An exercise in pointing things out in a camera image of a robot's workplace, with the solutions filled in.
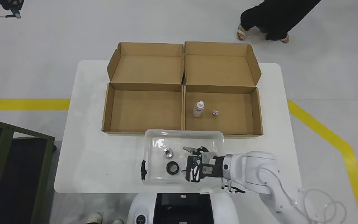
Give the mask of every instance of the black rubber ring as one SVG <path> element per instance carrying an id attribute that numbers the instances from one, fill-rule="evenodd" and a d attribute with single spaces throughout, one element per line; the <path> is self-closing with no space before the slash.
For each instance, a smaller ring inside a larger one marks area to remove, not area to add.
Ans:
<path id="1" fill-rule="evenodd" d="M 177 169 L 175 171 L 171 171 L 171 168 L 173 166 L 176 166 Z M 168 164 L 167 164 L 167 172 L 170 174 L 170 175 L 176 175 L 178 172 L 179 172 L 179 164 L 177 162 L 174 162 L 174 161 L 170 161 Z"/>

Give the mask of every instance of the transparent plastic tray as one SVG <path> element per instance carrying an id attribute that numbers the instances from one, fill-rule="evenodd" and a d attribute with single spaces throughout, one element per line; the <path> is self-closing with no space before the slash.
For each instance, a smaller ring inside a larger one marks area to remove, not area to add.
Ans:
<path id="1" fill-rule="evenodd" d="M 189 152 L 183 150 L 184 146 L 199 148 L 204 146 L 209 152 L 216 152 L 222 156 L 224 136 L 221 132 L 197 132 L 189 130 L 156 130 L 149 129 L 145 132 L 145 169 L 148 172 L 143 180 L 144 184 L 154 185 L 188 185 L 200 188 L 214 188 L 220 186 L 220 178 L 206 177 L 199 183 L 192 183 L 185 179 L 187 157 Z M 165 157 L 165 149 L 173 151 L 173 157 Z M 170 175 L 166 166 L 170 161 L 179 164 L 179 173 Z"/>

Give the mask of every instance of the person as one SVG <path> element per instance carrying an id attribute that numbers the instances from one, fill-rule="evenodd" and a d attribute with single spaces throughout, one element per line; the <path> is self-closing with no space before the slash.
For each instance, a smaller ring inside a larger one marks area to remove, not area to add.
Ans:
<path id="1" fill-rule="evenodd" d="M 89 216 L 86 224 L 102 224 L 102 215 L 94 213 Z M 124 224 L 122 220 L 114 220 L 113 224 Z"/>
<path id="2" fill-rule="evenodd" d="M 288 43 L 288 32 L 296 26 L 321 0 L 264 0 L 241 14 L 238 39 L 246 38 L 245 31 L 258 27 L 266 40 Z"/>

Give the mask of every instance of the open cardboard box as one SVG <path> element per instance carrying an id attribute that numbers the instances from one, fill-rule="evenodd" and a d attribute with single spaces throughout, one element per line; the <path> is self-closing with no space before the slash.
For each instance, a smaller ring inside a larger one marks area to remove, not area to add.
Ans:
<path id="1" fill-rule="evenodd" d="M 183 130 L 182 44 L 119 43 L 107 67 L 102 131 Z"/>
<path id="2" fill-rule="evenodd" d="M 256 87 L 260 77 L 249 44 L 185 42 L 184 129 L 262 135 Z M 192 110 L 198 101 L 204 102 L 205 109 L 195 118 Z M 213 110 L 219 111 L 217 117 Z"/>

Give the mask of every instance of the sandal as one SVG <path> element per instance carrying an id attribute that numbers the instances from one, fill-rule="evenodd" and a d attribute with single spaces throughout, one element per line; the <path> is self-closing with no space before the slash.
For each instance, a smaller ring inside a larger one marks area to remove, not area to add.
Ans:
<path id="1" fill-rule="evenodd" d="M 284 38 L 284 39 L 280 39 L 280 41 L 281 41 L 282 43 L 288 44 L 288 43 L 289 43 L 289 41 L 290 41 L 290 37 L 287 35 L 287 37 L 286 37 L 286 38 Z"/>
<path id="2" fill-rule="evenodd" d="M 245 40 L 246 34 L 244 31 L 245 31 L 245 29 L 241 26 L 241 24 L 239 24 L 239 28 L 237 30 L 237 38 L 239 40 Z"/>

